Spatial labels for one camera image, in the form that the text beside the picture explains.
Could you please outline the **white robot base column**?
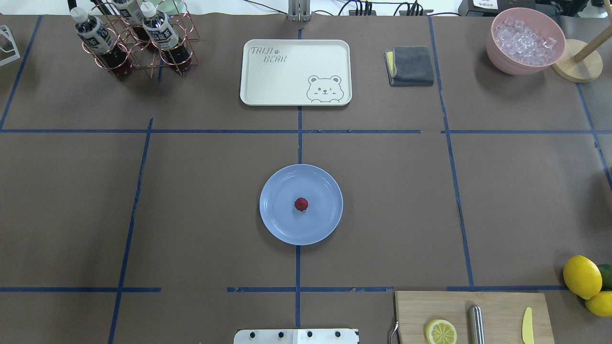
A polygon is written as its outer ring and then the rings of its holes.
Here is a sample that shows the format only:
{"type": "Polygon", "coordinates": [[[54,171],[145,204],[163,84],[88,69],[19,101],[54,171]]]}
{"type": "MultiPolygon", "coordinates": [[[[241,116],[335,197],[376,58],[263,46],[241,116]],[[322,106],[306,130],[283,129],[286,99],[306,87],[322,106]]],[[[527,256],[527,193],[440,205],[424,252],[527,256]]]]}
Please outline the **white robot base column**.
{"type": "Polygon", "coordinates": [[[359,344],[358,329],[243,329],[234,344],[359,344]]]}

